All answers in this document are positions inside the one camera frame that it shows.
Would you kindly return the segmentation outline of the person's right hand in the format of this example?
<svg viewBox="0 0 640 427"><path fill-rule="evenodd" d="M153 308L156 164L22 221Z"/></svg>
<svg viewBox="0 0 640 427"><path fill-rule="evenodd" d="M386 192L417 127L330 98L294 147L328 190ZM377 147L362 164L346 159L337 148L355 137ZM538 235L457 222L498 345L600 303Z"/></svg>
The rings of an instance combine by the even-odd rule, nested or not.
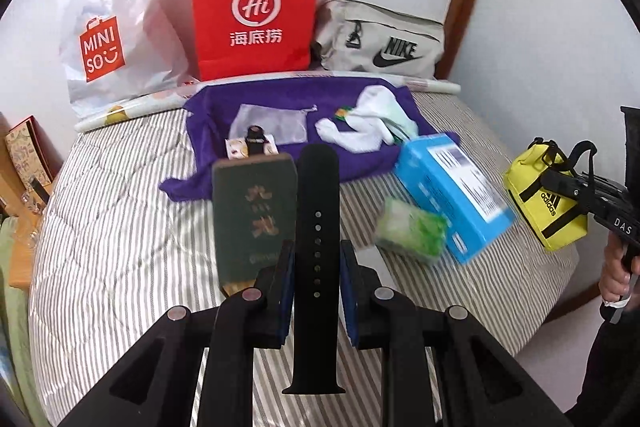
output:
<svg viewBox="0 0 640 427"><path fill-rule="evenodd" d="M632 259L631 272L623 267L623 257L627 247L613 232L608 233L608 243L604 247L604 261L599 281L601 297L607 303L617 303L630 291L632 274L639 275L639 258Z"/></svg>

